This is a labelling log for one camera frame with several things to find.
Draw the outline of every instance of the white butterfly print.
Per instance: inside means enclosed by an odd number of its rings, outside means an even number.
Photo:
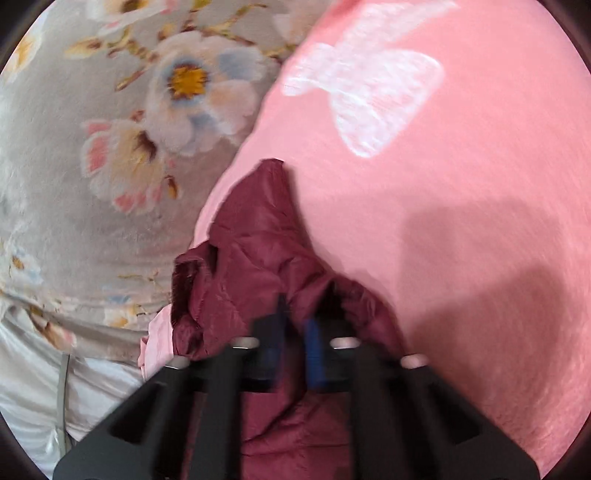
[[[335,46],[316,43],[294,60],[282,92],[326,91],[343,142],[355,155],[371,158],[406,128],[444,77],[437,60],[387,45],[453,8],[453,0],[365,5]]]

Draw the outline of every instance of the pink fleece fabric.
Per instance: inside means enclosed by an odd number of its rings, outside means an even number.
[[[591,410],[589,132],[589,72],[535,0],[342,0],[194,244],[260,159],[284,160],[315,251],[545,475]]]

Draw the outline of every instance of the maroon fabric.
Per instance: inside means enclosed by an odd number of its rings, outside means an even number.
[[[220,207],[209,242],[176,259],[174,353],[191,359],[218,353],[235,336],[248,334],[252,319],[274,312],[280,293],[299,332],[329,294],[340,300],[361,339],[402,355],[394,315],[316,257],[282,162],[264,160]],[[306,391],[303,361],[301,346],[290,345],[276,391],[244,395],[245,480],[349,477],[347,396]]]

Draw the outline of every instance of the gray floral fabric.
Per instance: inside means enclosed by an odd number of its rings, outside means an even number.
[[[56,0],[0,74],[0,318],[135,361],[209,192],[327,0]]]

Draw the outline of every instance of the light pink cloth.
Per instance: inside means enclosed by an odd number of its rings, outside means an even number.
[[[170,324],[170,307],[166,305],[148,325],[148,336],[140,344],[138,366],[145,380],[154,375],[174,356],[173,326]]]
[[[316,252],[546,474],[591,410],[590,131],[589,72],[535,0],[343,0],[194,244],[260,159],[284,160]]]

